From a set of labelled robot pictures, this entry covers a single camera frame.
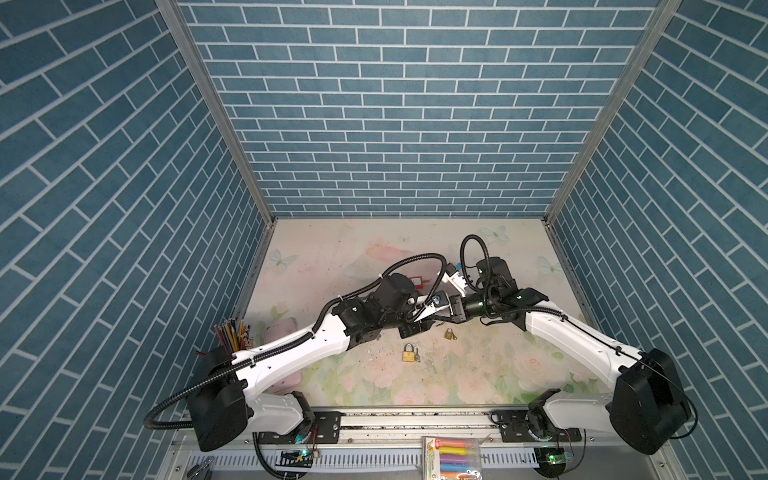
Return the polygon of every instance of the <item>pink pouch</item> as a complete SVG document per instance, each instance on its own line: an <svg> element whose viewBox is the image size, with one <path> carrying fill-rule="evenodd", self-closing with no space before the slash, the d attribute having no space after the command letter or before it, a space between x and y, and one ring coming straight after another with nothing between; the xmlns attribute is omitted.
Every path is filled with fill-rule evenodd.
<svg viewBox="0 0 768 480"><path fill-rule="evenodd" d="M298 329L298 323L296 323L296 319L293 317L277 320L264 330L264 343L267 344L279 340L286 335L296 332ZM266 389L266 392L274 395L284 395L295 390L300 384L301 370L281 379L278 383Z"/></svg>

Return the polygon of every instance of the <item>robotic arm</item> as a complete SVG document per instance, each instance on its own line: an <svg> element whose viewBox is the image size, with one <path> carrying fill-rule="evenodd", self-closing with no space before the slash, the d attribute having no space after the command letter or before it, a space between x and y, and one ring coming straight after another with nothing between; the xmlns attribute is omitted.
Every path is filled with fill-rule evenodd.
<svg viewBox="0 0 768 480"><path fill-rule="evenodd" d="M385 328L398 328L405 339L428 330L436 321L464 323L480 317L492 319L485 325L513 323L555 344L612 391L600 396L559 390L543 393L528 412L531 433L538 438L567 428L616 432L628 445L649 455L690 418L690 402L679 387L669 356L657 349L643 353L619 343L562 312L543 293L519 289L506 262L488 257L479 237L468 238L477 240L485 254L477 265L477 285L438 254L411 257L387 269L371 285L326 304L312 326L235 352L234 358L222 347L209 352L196 371L197 384L174 396L187 398L192 418L190 425L177 422L175 428L194 427L204 452L227 444L244 430L275 432L299 442L313 426L311 408L298 392L265 394L269 386L317 360L373 341ZM442 282L435 282L428 295L420 296L410 279L394 270L424 258L441 260ZM458 293L437 291L448 284ZM373 288L369 295L360 296ZM156 425L165 424L154 418L167 408L166 403L150 412L146 426L163 428Z"/></svg>

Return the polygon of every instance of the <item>padlock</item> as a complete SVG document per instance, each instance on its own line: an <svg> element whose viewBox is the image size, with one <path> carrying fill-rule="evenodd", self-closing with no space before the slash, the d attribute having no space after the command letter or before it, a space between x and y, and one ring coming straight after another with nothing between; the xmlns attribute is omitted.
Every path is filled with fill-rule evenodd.
<svg viewBox="0 0 768 480"><path fill-rule="evenodd" d="M416 361L416 353L413 351L413 344L412 343L406 343L406 348L402 352L402 361L403 362L415 362Z"/></svg>

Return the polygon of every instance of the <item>blue brick wall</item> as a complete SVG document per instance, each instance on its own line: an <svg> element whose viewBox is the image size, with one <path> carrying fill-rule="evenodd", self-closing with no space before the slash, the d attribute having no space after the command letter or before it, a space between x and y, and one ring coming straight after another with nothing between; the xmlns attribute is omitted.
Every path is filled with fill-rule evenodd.
<svg viewBox="0 0 768 480"><path fill-rule="evenodd" d="M152 0L0 2L0 478L144 478L263 221Z"/></svg>
<svg viewBox="0 0 768 480"><path fill-rule="evenodd" d="M657 0L181 3L278 215L540 217Z"/></svg>
<svg viewBox="0 0 768 480"><path fill-rule="evenodd" d="M768 2L683 0L554 222L606 332L677 359L691 478L766 477Z"/></svg>

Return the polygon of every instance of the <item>floral tabletop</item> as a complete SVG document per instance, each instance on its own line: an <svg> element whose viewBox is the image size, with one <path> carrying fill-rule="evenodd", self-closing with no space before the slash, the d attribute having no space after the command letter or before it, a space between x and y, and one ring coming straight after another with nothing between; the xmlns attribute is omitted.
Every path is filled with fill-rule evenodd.
<svg viewBox="0 0 768 480"><path fill-rule="evenodd" d="M483 237L492 257L507 261L521 288L532 286L583 318L538 220L280 220L246 322L257 344L269 326L304 327L328 299L360 288L405 257L436 252L457 263L458 245L469 233ZM482 258L476 243L466 256L469 265ZM420 276L426 292L439 264L425 260L398 271ZM448 327L457 339L445 338ZM421 362L402 361L406 343L419 349ZM315 362L286 383L316 406L527 403L553 387L607 391L549 342L509 324L477 320L433 326L407 340L396 329L385 330L378 340Z"/></svg>

